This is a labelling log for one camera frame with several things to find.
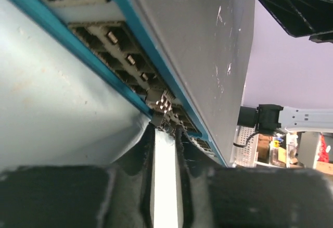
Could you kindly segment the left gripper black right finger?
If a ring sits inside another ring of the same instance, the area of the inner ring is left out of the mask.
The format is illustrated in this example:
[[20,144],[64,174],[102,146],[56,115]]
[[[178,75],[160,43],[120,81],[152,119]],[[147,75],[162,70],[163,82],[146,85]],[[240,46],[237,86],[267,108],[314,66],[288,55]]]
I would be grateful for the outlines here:
[[313,169],[227,168],[177,127],[183,227],[332,227],[332,183]]

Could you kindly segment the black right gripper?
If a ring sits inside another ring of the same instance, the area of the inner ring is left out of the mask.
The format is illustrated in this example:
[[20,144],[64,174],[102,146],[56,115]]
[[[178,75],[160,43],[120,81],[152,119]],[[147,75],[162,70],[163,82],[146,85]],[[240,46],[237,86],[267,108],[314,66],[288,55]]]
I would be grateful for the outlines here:
[[332,0],[258,0],[292,37],[332,42]]

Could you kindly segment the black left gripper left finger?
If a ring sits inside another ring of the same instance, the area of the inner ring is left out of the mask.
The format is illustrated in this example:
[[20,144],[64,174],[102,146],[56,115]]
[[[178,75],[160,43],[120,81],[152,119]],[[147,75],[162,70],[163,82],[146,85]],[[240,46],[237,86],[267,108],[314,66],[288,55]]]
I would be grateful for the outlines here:
[[152,227],[155,128],[106,166],[1,172],[1,227]]

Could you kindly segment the dark network switch box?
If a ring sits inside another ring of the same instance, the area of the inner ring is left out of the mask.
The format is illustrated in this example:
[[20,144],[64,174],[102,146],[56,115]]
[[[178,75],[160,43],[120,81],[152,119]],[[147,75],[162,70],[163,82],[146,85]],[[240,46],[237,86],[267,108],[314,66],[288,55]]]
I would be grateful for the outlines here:
[[116,160],[148,124],[232,165],[254,0],[1,0],[1,167]]

